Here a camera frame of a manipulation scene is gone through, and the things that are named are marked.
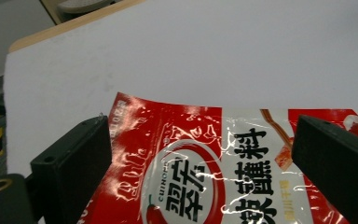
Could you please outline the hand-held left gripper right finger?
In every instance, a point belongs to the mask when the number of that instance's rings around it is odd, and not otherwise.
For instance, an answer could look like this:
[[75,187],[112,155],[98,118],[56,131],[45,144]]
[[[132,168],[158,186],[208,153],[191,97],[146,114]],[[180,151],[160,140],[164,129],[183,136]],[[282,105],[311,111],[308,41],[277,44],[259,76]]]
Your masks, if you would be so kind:
[[358,136],[336,124],[301,115],[294,164],[351,224],[358,224]]

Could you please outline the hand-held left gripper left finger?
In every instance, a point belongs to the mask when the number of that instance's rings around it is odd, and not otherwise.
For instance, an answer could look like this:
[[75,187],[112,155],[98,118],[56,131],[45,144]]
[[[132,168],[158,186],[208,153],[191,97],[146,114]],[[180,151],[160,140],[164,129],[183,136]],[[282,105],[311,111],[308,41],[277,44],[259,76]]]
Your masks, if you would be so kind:
[[108,118],[77,124],[31,161],[34,217],[76,224],[111,162]]

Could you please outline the red and white seasoning packet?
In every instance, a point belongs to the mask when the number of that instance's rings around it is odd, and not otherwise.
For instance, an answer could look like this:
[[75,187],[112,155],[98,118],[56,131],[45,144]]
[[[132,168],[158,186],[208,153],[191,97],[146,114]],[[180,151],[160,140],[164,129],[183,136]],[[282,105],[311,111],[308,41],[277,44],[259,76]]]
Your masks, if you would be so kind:
[[120,93],[112,165],[77,224],[349,224],[291,160],[303,113]]

